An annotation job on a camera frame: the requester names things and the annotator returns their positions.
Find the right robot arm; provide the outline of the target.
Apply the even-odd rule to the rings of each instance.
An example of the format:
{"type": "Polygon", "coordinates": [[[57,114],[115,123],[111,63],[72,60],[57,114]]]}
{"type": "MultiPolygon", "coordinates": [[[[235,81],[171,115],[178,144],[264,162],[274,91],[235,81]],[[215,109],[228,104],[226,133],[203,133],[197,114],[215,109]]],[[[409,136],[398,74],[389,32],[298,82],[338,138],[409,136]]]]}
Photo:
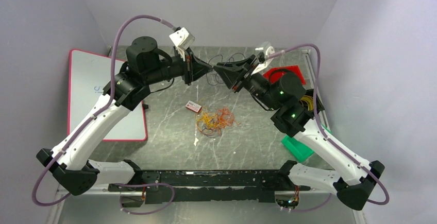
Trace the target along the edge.
{"type": "Polygon", "coordinates": [[[294,163],[278,176],[279,186],[284,190],[296,185],[321,189],[335,194],[347,207],[362,210],[371,202],[369,197],[380,183],[385,166],[352,152],[321,126],[317,111],[300,103],[306,89],[294,72],[287,72],[271,83],[255,71],[255,63],[256,57],[251,56],[218,63],[213,70],[234,93],[247,90],[259,105],[274,113],[271,120],[280,132],[311,148],[332,167],[325,170],[294,163]]]}

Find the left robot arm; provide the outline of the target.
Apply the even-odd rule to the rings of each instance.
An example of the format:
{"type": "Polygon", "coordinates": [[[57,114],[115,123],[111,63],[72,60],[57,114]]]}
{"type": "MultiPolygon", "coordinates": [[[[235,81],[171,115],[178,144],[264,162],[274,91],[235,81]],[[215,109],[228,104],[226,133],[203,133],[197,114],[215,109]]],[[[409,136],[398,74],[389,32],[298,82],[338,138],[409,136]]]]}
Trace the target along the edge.
{"type": "Polygon", "coordinates": [[[150,95],[152,84],[176,77],[191,84],[211,72],[211,66],[193,54],[192,35],[177,31],[170,38],[173,56],[162,51],[152,37],[133,40],[126,48],[127,60],[88,116],[60,144],[37,153],[37,159],[71,195],[81,195],[97,184],[122,184],[130,191],[142,186],[142,170],[134,162],[96,162],[90,155],[112,128],[150,95]]]}

